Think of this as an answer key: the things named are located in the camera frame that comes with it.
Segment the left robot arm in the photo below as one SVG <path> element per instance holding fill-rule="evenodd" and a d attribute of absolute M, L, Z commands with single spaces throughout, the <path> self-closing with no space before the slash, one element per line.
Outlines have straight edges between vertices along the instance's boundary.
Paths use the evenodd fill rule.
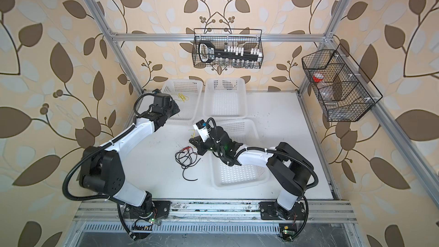
<path fill-rule="evenodd" d="M 66 175 L 62 192 L 72 201 L 105 199 L 117 206 L 118 217 L 125 232 L 132 240 L 139 239 L 137 225 L 127 226 L 123 209 L 130 217 L 159 224 L 169 216 L 170 201 L 153 202 L 152 194 L 143 191 L 126 180 L 122 159 L 143 139 L 152 135 L 172 116 L 179 113 L 176 101 L 169 94 L 156 89 L 150 94 L 154 98 L 148 110 L 135 112 L 133 123 L 115 138 L 105 144 L 89 146 L 83 151 L 82 159 Z M 75 196 L 69 192 L 69 183 L 75 172 L 79 173 L 80 187 L 93 191 L 93 196 Z"/>

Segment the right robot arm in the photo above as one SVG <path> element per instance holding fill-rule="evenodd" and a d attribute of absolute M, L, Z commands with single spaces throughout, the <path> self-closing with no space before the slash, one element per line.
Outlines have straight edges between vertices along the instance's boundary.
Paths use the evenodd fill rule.
<path fill-rule="evenodd" d="M 280 237 L 293 242 L 304 227 L 309 217 L 309 203 L 305 191 L 314 188 L 319 178 L 314 166 L 292 146 L 285 142 L 274 148 L 248 146 L 233 141 L 220 126 L 210 126 L 205 121 L 193 125 L 198 136 L 189 142 L 197 149 L 197 154 L 204 155 L 210 151 L 229 167 L 254 165 L 268 169 L 282 187 L 272 209 L 266 213 L 282 220 L 296 221 L 294 209 L 303 209 L 304 220 L 299 228 L 283 228 Z"/>

